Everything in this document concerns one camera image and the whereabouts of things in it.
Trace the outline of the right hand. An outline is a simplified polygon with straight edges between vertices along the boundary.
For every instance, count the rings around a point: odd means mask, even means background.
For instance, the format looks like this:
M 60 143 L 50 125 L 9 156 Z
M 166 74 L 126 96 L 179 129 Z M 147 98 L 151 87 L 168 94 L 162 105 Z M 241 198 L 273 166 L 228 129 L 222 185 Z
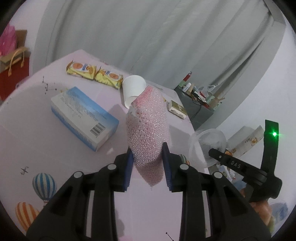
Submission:
M 268 226 L 271 220 L 271 215 L 272 215 L 272 208 L 268 204 L 268 201 L 262 200 L 258 202 L 250 202 L 249 204 L 255 210 L 255 212 L 259 215 L 259 217 L 262 219 L 264 224 Z

